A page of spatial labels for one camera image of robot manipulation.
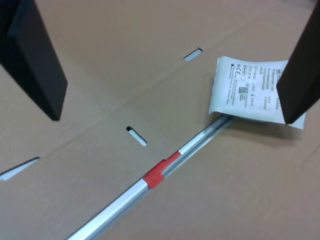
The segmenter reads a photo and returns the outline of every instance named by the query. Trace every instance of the metal tube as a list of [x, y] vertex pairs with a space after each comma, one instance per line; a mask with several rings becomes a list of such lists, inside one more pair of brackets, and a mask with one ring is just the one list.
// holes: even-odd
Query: metal tube
[[[211, 139], [228, 127], [234, 118], [229, 115], [221, 115], [216, 121], [203, 129], [188, 143], [186, 143], [179, 152], [181, 156], [169, 165], [162, 173], [167, 178], [186, 160], [193, 156], [199, 149], [206, 145]], [[83, 227], [71, 235], [68, 240], [91, 240], [104, 232], [111, 224], [116, 222], [130, 208], [139, 202], [151, 189], [143, 178], [129, 187], [118, 198], [110, 203], [104, 210], [98, 213], [94, 218], [88, 221]]]
[[147, 183], [143, 179], [138, 180], [104, 210], [72, 234], [68, 240], [90, 240], [96, 237], [101, 230], [107, 228], [114, 219], [122, 212], [126, 211], [136, 199], [148, 190], [148, 188]]

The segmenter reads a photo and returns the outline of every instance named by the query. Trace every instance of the cardboard surface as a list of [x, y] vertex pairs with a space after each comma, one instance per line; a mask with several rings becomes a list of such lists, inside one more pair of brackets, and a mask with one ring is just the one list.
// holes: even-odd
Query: cardboard surface
[[[41, 157], [0, 182], [3, 239], [68, 237], [215, 119], [217, 58], [288, 59], [312, 11], [307, 0], [37, 3], [69, 85], [52, 122], [0, 72], [0, 171]], [[101, 239], [318, 239], [319, 107], [303, 131], [237, 121]]]

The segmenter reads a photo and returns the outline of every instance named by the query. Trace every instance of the red connector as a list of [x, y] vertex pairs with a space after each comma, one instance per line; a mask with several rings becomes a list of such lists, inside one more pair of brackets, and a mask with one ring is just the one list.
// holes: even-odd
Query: red connector
[[180, 156], [181, 153], [176, 151], [168, 159], [163, 159], [144, 175], [143, 180], [148, 184], [149, 188], [154, 189], [165, 179], [162, 173]]

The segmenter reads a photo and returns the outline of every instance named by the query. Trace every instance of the red tape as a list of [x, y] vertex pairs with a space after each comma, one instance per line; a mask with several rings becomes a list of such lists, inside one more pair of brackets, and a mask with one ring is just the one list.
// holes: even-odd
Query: red tape
[[163, 159], [144, 175], [143, 180], [148, 184], [149, 188], [154, 189], [165, 179], [162, 173], [180, 156], [181, 153], [176, 151], [168, 159]]

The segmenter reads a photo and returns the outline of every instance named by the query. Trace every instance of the white packet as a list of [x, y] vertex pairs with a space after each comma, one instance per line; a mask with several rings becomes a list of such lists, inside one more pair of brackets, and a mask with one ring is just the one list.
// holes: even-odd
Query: white packet
[[[209, 114], [285, 124], [277, 82], [288, 61], [250, 62], [223, 56], [218, 59]], [[304, 113], [292, 127], [303, 129]]]

